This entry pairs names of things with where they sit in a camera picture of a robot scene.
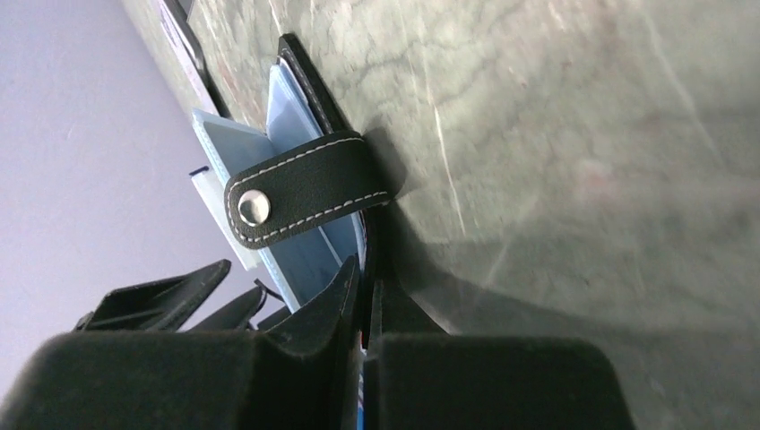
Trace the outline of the black leather card holder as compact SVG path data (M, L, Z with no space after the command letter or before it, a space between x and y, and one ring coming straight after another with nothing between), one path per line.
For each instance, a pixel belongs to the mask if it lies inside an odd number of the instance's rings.
M344 118L298 37L279 38L263 130L201 109L192 124L234 237L259 253L285 306L297 312L355 258L357 321L366 332L372 211L392 195L371 145Z

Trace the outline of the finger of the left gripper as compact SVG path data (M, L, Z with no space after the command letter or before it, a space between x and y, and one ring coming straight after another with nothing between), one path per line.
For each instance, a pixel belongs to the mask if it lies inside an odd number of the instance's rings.
M254 287L187 330L195 331L247 331L252 329L250 320L263 308L266 293Z
M229 274L226 259L196 271L108 292L76 331L177 331Z

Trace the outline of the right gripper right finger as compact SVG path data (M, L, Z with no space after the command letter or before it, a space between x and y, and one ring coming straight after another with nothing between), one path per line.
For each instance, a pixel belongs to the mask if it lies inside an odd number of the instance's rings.
M507 325L459 334L389 262L367 300L366 429L631 429L616 371L574 317L501 298Z

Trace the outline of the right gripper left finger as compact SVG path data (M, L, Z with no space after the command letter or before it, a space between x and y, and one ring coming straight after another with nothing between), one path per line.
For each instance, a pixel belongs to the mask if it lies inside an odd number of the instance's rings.
M358 259L269 331L85 331L32 356L4 429L353 429Z

